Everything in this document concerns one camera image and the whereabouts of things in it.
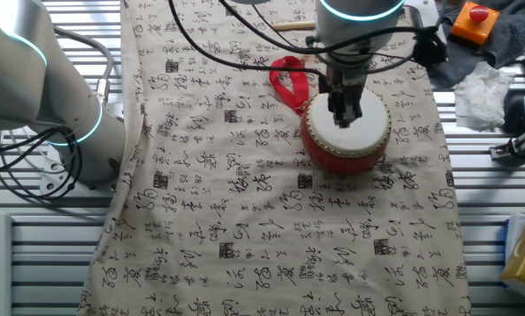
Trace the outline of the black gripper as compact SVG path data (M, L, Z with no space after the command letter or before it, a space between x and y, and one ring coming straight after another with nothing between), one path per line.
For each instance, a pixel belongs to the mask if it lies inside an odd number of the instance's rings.
M367 75L358 70L327 66L326 78L329 93L327 108L333 113L334 124L339 127L349 126L363 116L361 98Z

